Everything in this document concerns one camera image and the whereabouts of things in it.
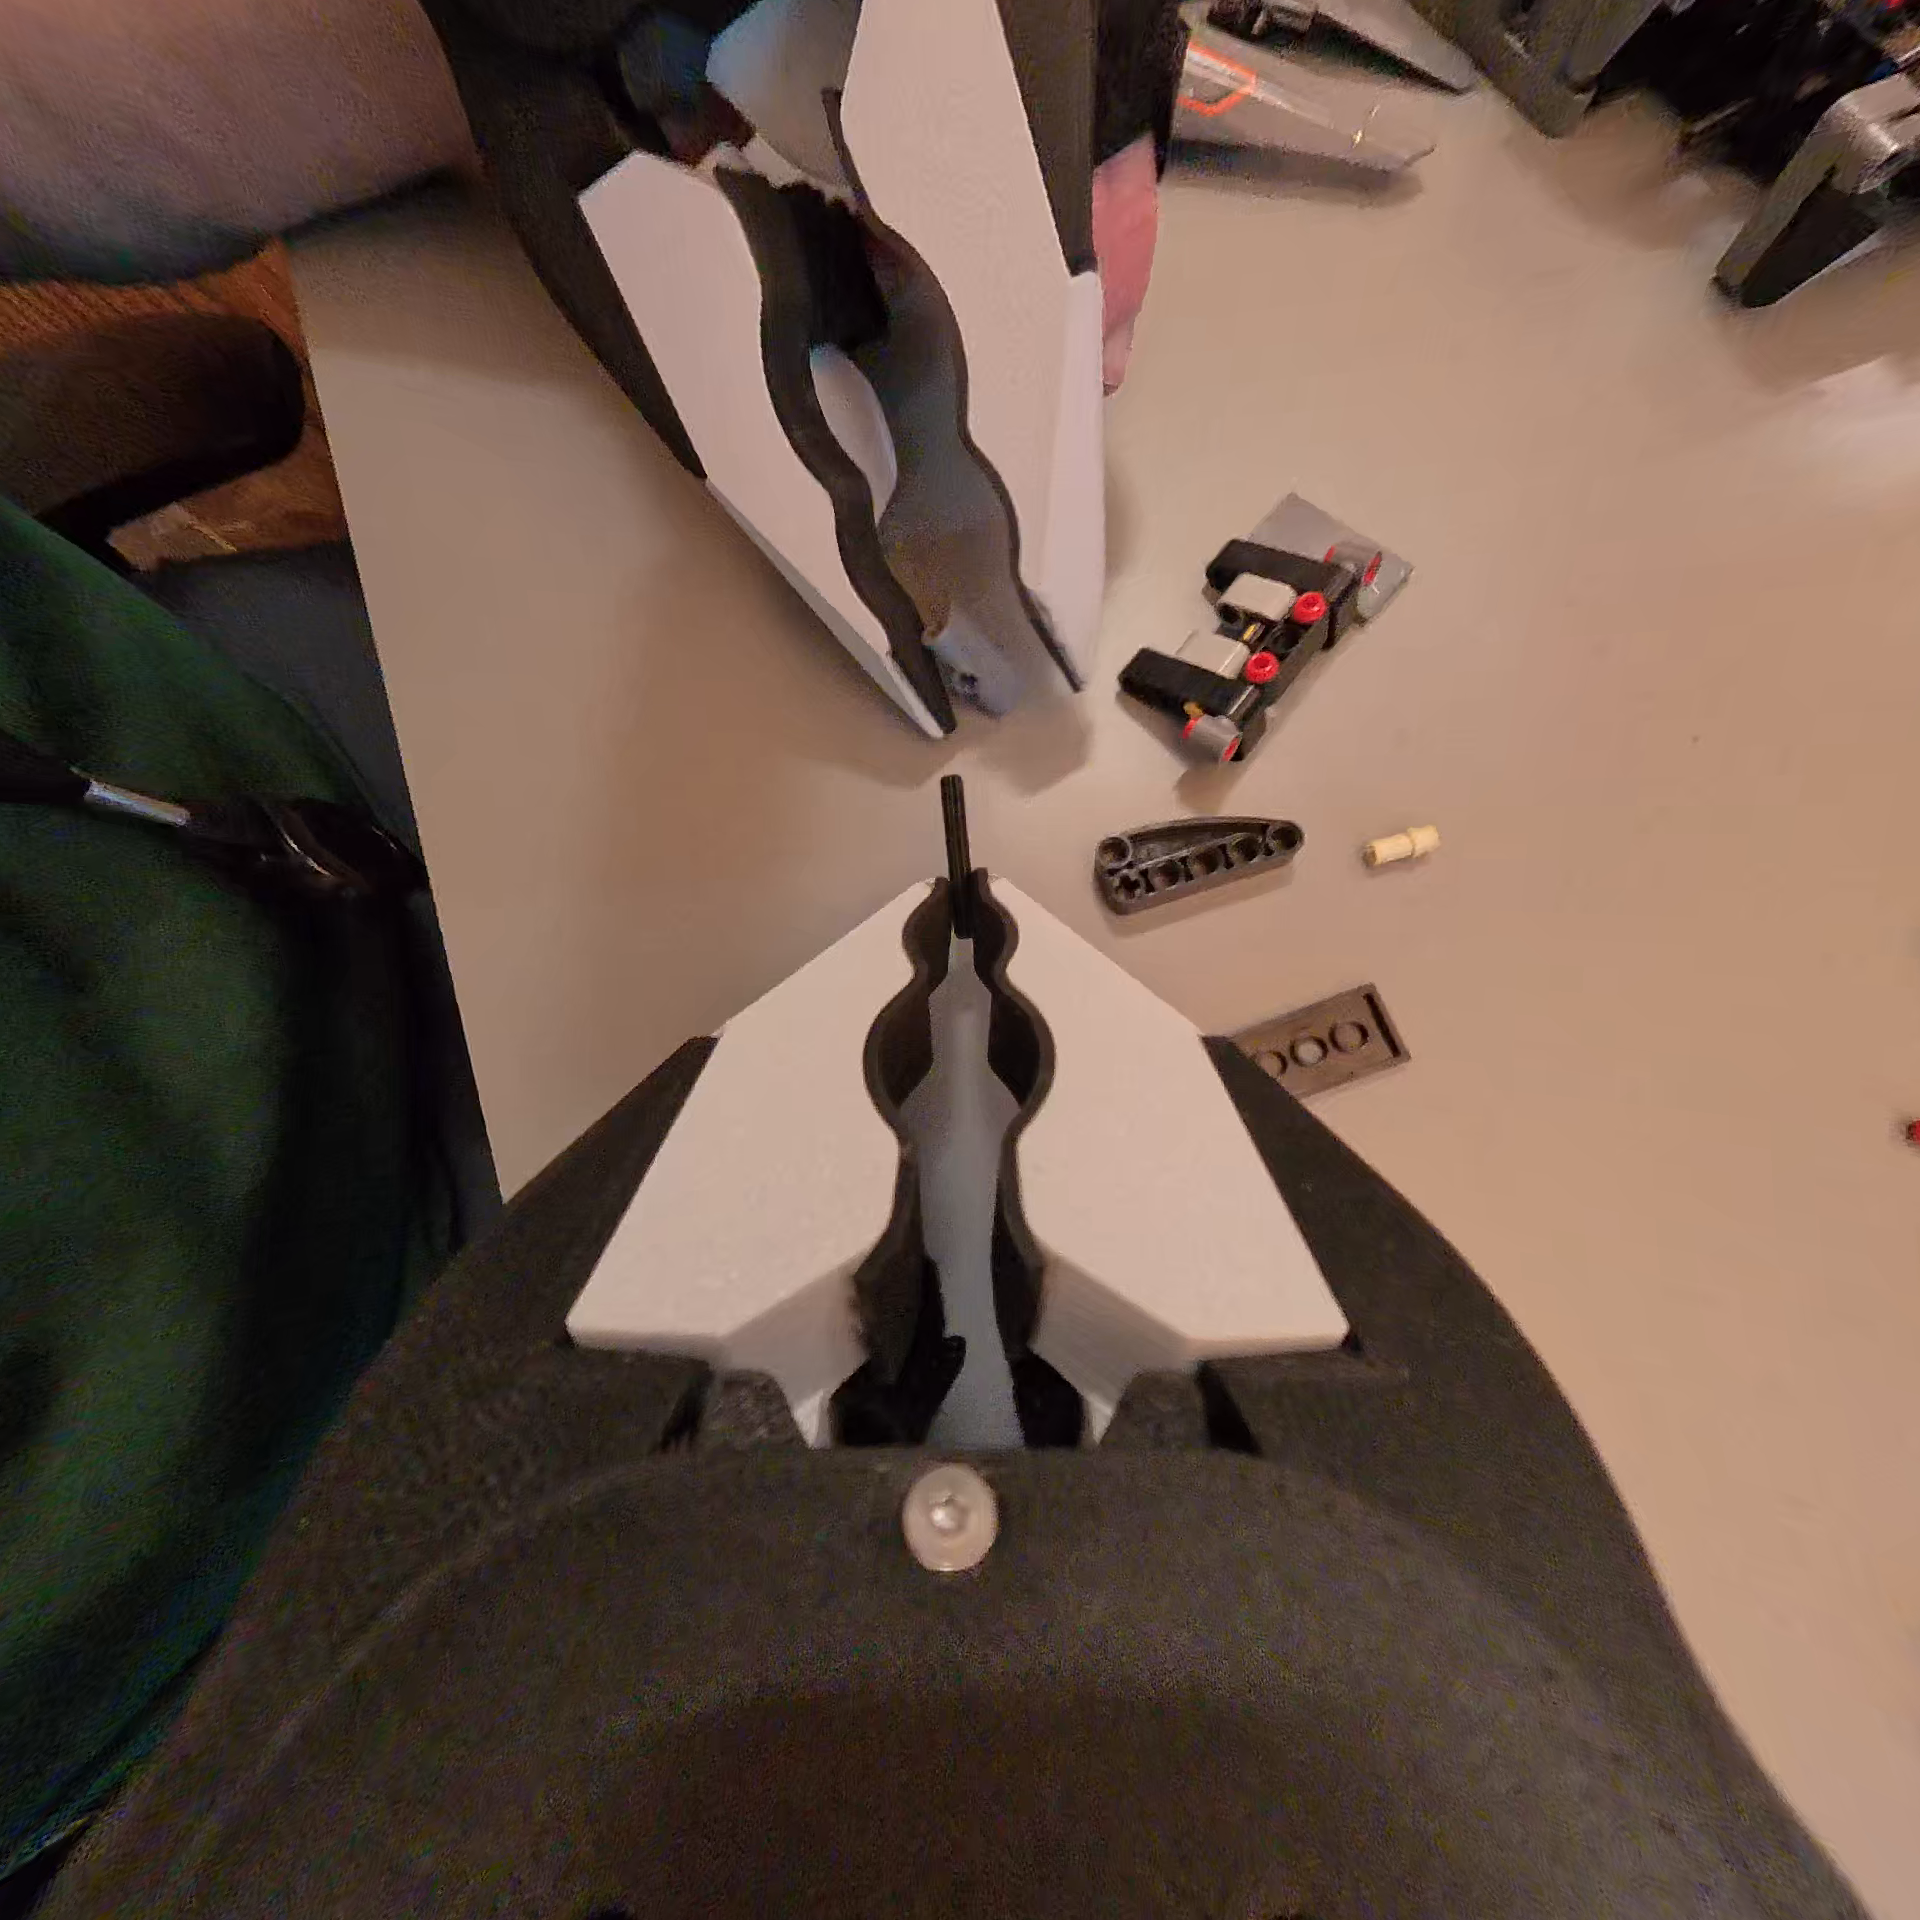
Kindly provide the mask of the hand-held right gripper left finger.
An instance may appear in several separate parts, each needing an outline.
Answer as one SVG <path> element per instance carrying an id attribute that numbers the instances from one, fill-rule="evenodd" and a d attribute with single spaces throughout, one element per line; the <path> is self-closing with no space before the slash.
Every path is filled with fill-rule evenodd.
<path id="1" fill-rule="evenodd" d="M 763 1373 L 820 1412 L 923 1321 L 901 1105 L 932 1066 L 951 886 L 914 882 L 734 1014 L 565 1315 L 582 1349 Z"/>

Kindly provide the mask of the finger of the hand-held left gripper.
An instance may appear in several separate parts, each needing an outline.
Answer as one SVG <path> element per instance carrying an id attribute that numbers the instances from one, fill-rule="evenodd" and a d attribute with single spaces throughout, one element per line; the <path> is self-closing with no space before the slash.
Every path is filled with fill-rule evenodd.
<path id="1" fill-rule="evenodd" d="M 862 4 L 833 131 L 901 254 L 913 551 L 947 602 L 1018 596 L 1080 694 L 1106 587 L 1100 282 L 1061 260 L 997 4 Z"/>
<path id="2" fill-rule="evenodd" d="M 795 204 L 754 169 L 631 155 L 582 215 L 708 494 L 894 710 L 951 735 L 943 672 L 879 539 L 892 430 L 847 353 L 812 343 Z"/>

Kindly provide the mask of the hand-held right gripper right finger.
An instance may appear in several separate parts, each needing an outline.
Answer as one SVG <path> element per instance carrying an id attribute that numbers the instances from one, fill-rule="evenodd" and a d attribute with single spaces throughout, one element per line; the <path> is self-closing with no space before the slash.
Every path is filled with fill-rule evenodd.
<path id="1" fill-rule="evenodd" d="M 1013 882 L 972 876 L 997 1165 L 997 1315 L 1016 1373 L 1118 1412 L 1153 1373 L 1324 1355 L 1348 1315 L 1207 1039 Z"/>

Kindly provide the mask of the small black lego assembly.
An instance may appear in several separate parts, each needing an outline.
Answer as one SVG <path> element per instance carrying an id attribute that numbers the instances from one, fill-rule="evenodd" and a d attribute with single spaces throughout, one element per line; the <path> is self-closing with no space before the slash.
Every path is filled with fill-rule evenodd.
<path id="1" fill-rule="evenodd" d="M 1287 494 L 1205 565 L 1212 623 L 1168 651 L 1138 651 L 1118 694 L 1192 761 L 1237 765 L 1310 666 L 1378 620 L 1411 578 L 1397 548 Z"/>

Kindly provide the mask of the person's left forearm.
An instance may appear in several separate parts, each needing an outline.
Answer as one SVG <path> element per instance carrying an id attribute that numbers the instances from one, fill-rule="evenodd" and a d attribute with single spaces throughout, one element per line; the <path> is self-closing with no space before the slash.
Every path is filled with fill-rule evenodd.
<path id="1" fill-rule="evenodd" d="M 4 282 L 200 279 L 472 169 L 417 4 L 4 4 Z"/>

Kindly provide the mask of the black lego plate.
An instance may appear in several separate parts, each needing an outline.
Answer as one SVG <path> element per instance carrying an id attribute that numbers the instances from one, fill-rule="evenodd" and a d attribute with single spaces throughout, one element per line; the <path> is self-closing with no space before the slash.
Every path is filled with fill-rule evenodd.
<path id="1" fill-rule="evenodd" d="M 1411 1058 L 1373 983 L 1252 1021 L 1230 1045 L 1297 1100 L 1353 1087 Z"/>

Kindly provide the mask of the black curved lego beam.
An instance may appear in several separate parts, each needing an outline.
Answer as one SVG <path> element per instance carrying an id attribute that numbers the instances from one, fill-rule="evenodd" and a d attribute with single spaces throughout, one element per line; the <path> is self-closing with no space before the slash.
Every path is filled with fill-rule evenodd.
<path id="1" fill-rule="evenodd" d="M 1092 879 L 1111 916 L 1140 918 L 1280 876 L 1304 845 L 1308 829 L 1293 821 L 1188 818 L 1104 838 L 1092 851 Z"/>

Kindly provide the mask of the grey pointed lego panel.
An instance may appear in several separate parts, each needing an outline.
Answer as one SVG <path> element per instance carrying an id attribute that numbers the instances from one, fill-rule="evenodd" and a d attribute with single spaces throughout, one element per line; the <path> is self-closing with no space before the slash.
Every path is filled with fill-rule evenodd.
<path id="1" fill-rule="evenodd" d="M 1192 38 L 1173 109 L 1185 150 L 1327 162 L 1397 178 L 1434 155 L 1403 96 L 1235 41 Z"/>
<path id="2" fill-rule="evenodd" d="M 1468 96 L 1476 67 L 1411 4 L 1205 4 L 1205 22 L 1272 51 L 1342 51 L 1382 60 L 1409 79 Z"/>

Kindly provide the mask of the partly built lego car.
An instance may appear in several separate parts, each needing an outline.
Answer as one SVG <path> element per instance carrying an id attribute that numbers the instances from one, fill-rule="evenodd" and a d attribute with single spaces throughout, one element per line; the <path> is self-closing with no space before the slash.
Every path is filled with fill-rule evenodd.
<path id="1" fill-rule="evenodd" d="M 1714 284 L 1788 300 L 1917 215 L 1917 4 L 1415 4 L 1542 134 L 1621 96 L 1760 184 Z"/>

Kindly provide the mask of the person's left hand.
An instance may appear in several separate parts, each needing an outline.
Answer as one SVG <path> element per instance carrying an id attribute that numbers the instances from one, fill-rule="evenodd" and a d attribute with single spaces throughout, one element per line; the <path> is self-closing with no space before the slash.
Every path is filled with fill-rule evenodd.
<path id="1" fill-rule="evenodd" d="M 1161 150 L 1140 134 L 1092 174 L 1092 249 L 1100 282 L 1100 388 L 1128 380 L 1161 245 Z"/>

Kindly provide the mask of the person's green shirt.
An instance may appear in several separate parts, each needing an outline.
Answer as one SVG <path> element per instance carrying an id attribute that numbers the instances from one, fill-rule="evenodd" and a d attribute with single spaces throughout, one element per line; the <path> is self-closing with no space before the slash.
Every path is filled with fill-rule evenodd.
<path id="1" fill-rule="evenodd" d="M 131 582 L 4 506 L 4 732 L 417 845 L 348 547 Z M 4 1879 L 167 1737 L 322 1434 L 498 1209 L 427 898 L 4 805 Z"/>

